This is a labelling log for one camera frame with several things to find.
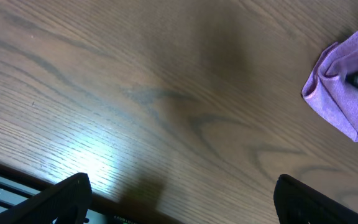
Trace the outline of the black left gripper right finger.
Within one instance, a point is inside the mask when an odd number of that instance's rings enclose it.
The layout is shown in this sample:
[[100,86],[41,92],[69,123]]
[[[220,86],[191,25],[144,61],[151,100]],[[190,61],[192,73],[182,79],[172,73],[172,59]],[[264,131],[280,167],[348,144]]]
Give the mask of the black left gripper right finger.
[[358,224],[358,213],[288,174],[278,178],[273,201],[280,224]]

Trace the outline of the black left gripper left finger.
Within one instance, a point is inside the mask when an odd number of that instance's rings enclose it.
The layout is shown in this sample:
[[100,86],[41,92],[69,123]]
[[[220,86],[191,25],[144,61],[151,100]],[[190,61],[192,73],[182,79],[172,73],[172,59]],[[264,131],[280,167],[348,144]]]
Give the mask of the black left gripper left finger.
[[89,177],[79,172],[17,205],[0,200],[0,223],[84,223],[91,200]]

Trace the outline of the purple cloth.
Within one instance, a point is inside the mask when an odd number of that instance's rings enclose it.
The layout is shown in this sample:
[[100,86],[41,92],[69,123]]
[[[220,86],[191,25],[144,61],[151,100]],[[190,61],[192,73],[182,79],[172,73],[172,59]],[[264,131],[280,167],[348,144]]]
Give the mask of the purple cloth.
[[321,53],[301,95],[323,119],[358,142],[358,89],[346,82],[354,72],[358,72],[358,31]]

